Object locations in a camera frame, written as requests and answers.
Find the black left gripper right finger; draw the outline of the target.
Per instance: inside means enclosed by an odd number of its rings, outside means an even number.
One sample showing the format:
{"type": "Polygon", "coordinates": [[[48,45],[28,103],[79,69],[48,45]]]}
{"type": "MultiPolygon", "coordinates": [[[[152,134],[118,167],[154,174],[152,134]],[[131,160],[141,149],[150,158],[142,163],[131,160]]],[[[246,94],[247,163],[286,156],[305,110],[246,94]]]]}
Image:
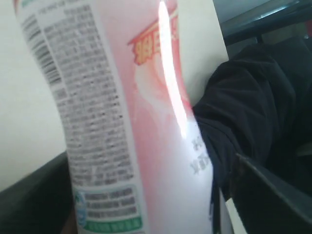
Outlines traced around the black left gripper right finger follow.
{"type": "Polygon", "coordinates": [[[312,198],[251,158],[237,154],[230,195],[249,234],[310,234],[312,198]]]}

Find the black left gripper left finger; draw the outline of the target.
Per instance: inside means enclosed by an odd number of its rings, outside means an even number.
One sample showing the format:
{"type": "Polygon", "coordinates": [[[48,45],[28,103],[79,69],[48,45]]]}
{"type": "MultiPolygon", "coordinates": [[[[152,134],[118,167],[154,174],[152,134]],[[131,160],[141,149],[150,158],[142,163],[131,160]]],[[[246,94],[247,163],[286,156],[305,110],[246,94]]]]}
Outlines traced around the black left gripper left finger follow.
{"type": "Polygon", "coordinates": [[[0,193],[2,234],[76,233],[67,154],[58,155],[0,193]]]}

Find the black sleeved forearm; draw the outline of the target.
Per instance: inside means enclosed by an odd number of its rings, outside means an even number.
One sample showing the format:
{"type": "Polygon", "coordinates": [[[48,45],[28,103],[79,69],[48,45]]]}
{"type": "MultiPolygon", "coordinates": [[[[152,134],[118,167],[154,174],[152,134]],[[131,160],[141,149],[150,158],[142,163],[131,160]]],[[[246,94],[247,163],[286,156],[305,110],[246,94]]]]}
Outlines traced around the black sleeved forearm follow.
{"type": "Polygon", "coordinates": [[[312,140],[311,39],[246,47],[216,69],[193,111],[226,197],[237,155],[312,193],[312,164],[295,157],[312,140]]]}

